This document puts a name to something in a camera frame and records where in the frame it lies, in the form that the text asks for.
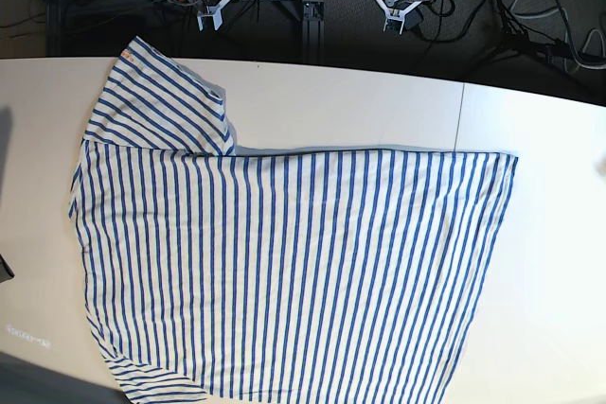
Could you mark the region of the blue white striped T-shirt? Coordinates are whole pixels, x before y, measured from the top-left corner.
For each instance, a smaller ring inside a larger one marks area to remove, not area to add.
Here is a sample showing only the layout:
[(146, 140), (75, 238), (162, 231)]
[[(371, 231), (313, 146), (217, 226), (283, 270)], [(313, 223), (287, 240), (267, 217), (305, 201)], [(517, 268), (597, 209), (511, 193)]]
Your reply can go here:
[(494, 152), (239, 156), (223, 97), (134, 39), (70, 188), (92, 336), (133, 403), (438, 403), (516, 167)]

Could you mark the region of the black tripod stand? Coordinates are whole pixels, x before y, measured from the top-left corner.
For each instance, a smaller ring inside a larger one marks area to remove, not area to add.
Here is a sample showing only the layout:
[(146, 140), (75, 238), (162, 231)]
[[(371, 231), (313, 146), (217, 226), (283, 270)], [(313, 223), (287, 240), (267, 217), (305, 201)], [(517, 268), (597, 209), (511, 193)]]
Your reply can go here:
[(515, 19), (505, 6), (503, 0), (494, 0), (498, 18), (500, 19), (500, 39), (492, 51), (474, 66), (474, 70), (488, 67), (500, 61), (528, 57), (543, 67), (571, 79), (572, 76), (559, 68), (554, 62), (556, 58), (571, 60), (572, 53), (564, 41), (554, 39), (551, 43), (538, 43), (529, 36), (530, 29)]

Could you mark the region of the black object at left edge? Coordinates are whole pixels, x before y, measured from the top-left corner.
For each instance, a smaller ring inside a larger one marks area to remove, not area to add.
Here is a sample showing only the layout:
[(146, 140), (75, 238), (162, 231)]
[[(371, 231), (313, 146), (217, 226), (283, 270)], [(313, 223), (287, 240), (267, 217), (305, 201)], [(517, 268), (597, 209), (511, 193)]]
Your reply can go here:
[(0, 256), (0, 283), (7, 282), (14, 278), (14, 272), (3, 256)]

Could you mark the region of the aluminium frame post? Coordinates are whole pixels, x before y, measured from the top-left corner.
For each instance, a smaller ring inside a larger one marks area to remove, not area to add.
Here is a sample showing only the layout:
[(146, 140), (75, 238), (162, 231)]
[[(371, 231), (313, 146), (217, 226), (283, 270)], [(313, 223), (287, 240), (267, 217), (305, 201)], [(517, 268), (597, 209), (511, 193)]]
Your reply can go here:
[(306, 64), (325, 60), (324, 0), (302, 0), (301, 53)]

